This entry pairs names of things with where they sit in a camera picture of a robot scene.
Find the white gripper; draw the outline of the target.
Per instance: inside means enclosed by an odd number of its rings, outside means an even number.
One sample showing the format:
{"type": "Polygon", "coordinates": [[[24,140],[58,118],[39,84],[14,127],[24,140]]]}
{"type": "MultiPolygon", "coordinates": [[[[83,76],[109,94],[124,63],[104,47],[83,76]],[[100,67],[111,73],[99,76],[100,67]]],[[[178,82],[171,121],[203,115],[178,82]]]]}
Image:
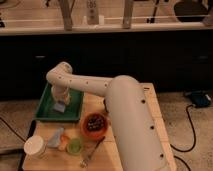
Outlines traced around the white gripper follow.
{"type": "Polygon", "coordinates": [[[63,102],[65,105],[70,103],[70,94],[68,88],[52,86],[51,94],[55,102],[63,102]]]}

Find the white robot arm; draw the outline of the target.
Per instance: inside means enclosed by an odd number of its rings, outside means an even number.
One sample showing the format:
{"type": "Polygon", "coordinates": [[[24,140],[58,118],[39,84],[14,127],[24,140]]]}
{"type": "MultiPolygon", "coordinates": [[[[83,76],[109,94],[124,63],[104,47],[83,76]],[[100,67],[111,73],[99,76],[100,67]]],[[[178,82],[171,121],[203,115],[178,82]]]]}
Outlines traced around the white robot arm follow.
{"type": "Polygon", "coordinates": [[[59,89],[71,88],[103,97],[124,171],[171,171],[144,90],[133,77],[74,75],[67,62],[46,74],[59,89]]]}

